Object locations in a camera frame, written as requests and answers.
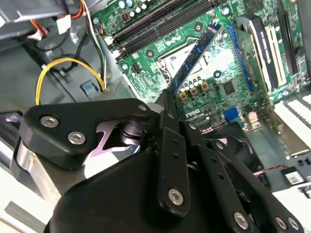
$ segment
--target ram slot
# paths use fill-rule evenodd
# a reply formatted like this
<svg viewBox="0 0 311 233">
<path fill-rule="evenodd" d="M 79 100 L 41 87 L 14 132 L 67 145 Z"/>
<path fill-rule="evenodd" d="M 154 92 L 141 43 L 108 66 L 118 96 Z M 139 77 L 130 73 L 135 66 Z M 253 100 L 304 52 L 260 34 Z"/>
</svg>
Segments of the ram slot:
<svg viewBox="0 0 311 233">
<path fill-rule="evenodd" d="M 291 74 L 296 74 L 298 72 L 298 68 L 292 42 L 290 22 L 287 13 L 284 11 L 283 3 L 281 1 L 279 1 L 277 4 L 277 19 L 280 25 L 281 35 L 283 39 L 288 71 Z"/>
<path fill-rule="evenodd" d="M 135 36 L 136 34 L 155 24 L 157 21 L 161 20 L 163 17 L 166 17 L 167 15 L 171 14 L 172 12 L 178 10 L 180 7 L 190 2 L 193 2 L 193 0 L 169 0 L 165 2 L 161 6 L 150 12 L 148 15 L 134 22 L 127 28 L 124 28 L 115 33 L 114 45 L 122 43 L 123 41 Z"/>
<path fill-rule="evenodd" d="M 268 35 L 272 57 L 273 57 L 274 65 L 276 68 L 277 82 L 279 86 L 282 86 L 286 84 L 286 76 L 285 76 L 280 49 L 278 46 L 275 27 L 273 26 L 266 27 L 266 32 Z"/>
<path fill-rule="evenodd" d="M 147 45 L 158 41 L 163 36 L 173 32 L 177 28 L 183 26 L 184 24 L 204 14 L 205 12 L 217 7 L 218 5 L 218 0 L 203 1 L 201 4 L 196 4 L 184 10 L 183 12 L 180 12 L 180 14 L 176 15 L 174 18 L 171 18 L 156 26 L 141 37 L 135 38 L 135 40 L 129 42 L 126 45 L 123 45 L 121 51 L 122 53 L 125 53 L 125 55 L 131 55 L 143 49 Z"/>
</svg>

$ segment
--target white label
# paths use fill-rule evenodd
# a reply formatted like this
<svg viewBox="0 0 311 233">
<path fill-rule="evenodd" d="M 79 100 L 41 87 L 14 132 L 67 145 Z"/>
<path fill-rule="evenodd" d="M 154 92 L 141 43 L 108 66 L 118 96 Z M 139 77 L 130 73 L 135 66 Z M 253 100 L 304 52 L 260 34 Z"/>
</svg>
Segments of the white label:
<svg viewBox="0 0 311 233">
<path fill-rule="evenodd" d="M 66 15 L 63 18 L 60 18 L 56 21 L 57 27 L 58 27 L 58 33 L 63 34 L 65 33 L 69 28 L 71 28 L 71 17 L 70 15 Z"/>
<path fill-rule="evenodd" d="M 192 111 L 191 113 L 186 113 L 186 117 L 189 118 L 189 117 L 194 116 L 200 112 L 201 112 L 200 109 L 196 109 L 196 110 Z"/>
<path fill-rule="evenodd" d="M 304 182 L 304 179 L 302 178 L 302 176 L 299 174 L 298 171 L 285 174 L 285 177 L 288 179 L 291 185 Z"/>
<path fill-rule="evenodd" d="M 138 59 L 139 58 L 139 55 L 138 55 L 138 53 L 133 53 L 133 55 L 132 55 L 132 57 L 134 58 L 134 59 Z"/>
</svg>

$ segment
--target ram stick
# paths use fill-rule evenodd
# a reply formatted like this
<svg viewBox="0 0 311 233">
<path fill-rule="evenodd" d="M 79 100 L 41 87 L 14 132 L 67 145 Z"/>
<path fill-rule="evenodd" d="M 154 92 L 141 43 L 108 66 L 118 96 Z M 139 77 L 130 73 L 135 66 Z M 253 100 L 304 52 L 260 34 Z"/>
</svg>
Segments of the ram stick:
<svg viewBox="0 0 311 233">
<path fill-rule="evenodd" d="M 172 91 L 174 94 L 177 93 L 179 87 L 191 74 L 193 68 L 202 58 L 203 54 L 208 49 L 215 36 L 220 32 L 220 29 L 221 25 L 215 22 L 212 22 L 207 26 L 200 39 L 195 43 L 185 62 L 182 64 L 181 68 L 173 78 L 170 86 L 168 87 L 170 91 Z"/>
</svg>

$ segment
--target integrated circuit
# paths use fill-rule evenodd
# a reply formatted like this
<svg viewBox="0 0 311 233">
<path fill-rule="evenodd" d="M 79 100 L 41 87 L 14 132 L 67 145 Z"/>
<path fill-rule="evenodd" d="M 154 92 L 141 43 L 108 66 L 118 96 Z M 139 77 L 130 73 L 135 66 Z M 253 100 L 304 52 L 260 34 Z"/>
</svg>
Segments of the integrated circuit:
<svg viewBox="0 0 311 233">
<path fill-rule="evenodd" d="M 230 95 L 235 92 L 232 81 L 228 81 L 223 84 L 226 95 Z"/>
<path fill-rule="evenodd" d="M 264 8 L 263 0 L 243 0 L 247 13 L 255 13 Z"/>
</svg>

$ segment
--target red wire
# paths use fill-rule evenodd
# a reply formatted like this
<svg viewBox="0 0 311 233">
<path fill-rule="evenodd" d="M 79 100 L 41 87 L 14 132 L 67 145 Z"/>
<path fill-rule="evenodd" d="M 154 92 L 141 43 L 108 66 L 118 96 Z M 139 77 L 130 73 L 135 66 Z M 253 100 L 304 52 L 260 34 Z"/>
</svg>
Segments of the red wire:
<svg viewBox="0 0 311 233">
<path fill-rule="evenodd" d="M 38 24 L 37 22 L 32 18 L 31 20 L 31 24 L 38 30 L 40 31 L 43 35 L 46 35 L 45 30 L 43 30 Z"/>
<path fill-rule="evenodd" d="M 81 2 L 80 0 L 80 9 L 79 9 L 79 12 L 75 15 L 70 15 L 70 18 L 71 19 L 76 19 L 76 18 L 79 18 L 84 12 L 84 5 L 83 3 Z"/>
<path fill-rule="evenodd" d="M 264 170 L 264 172 L 270 171 L 270 170 L 275 170 L 275 169 L 278 169 L 278 168 L 280 168 L 280 167 L 286 167 L 286 165 L 285 165 L 285 164 L 282 164 L 282 165 L 274 166 L 274 167 L 271 167 L 271 168 L 266 168 L 266 169 Z"/>
</svg>

